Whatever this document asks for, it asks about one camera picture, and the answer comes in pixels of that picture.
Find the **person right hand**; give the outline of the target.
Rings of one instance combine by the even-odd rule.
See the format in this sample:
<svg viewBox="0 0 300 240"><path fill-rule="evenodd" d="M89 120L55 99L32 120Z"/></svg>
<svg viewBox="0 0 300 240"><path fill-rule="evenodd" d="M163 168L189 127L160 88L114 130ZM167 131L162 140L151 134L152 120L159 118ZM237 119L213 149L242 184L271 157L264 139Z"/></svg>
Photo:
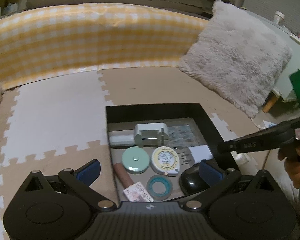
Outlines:
<svg viewBox="0 0 300 240"><path fill-rule="evenodd" d="M279 149L277 158L285 161L285 171L287 172L293 186L300 189L300 163L287 158L288 150L286 148Z"/></svg>

